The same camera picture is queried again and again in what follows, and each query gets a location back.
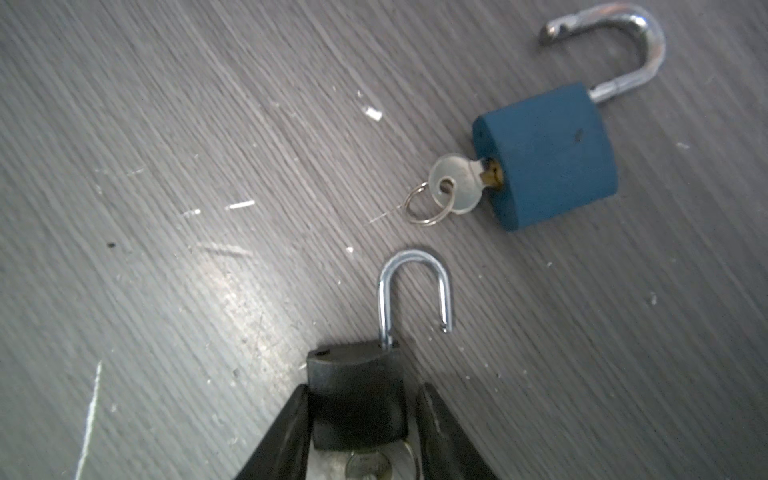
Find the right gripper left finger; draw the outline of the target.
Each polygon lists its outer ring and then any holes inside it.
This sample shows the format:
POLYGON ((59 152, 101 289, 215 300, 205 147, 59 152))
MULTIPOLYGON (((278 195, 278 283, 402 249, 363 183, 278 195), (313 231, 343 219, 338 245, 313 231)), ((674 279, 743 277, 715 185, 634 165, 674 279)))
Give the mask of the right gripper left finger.
POLYGON ((304 480, 310 435, 309 388, 301 384, 293 391, 235 479, 304 480))

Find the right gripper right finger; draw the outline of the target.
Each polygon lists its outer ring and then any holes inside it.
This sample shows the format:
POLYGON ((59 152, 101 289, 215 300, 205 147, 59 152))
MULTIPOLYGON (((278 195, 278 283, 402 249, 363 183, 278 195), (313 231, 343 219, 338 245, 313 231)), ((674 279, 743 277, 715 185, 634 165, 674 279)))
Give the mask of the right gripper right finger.
POLYGON ((424 479, 498 479, 430 383, 419 388, 416 418, 424 479))

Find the black padlock front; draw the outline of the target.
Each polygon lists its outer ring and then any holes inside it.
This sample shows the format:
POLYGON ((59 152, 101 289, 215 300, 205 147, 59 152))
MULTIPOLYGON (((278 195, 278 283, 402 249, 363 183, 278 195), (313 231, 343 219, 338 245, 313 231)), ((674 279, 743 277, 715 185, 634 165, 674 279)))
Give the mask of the black padlock front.
POLYGON ((311 440, 321 452, 364 452, 408 442, 409 421, 403 355, 393 336, 392 281, 408 263, 429 267, 438 281, 442 331, 453 330, 448 269, 417 248, 393 254, 377 282, 378 338, 324 346, 306 357, 311 440))

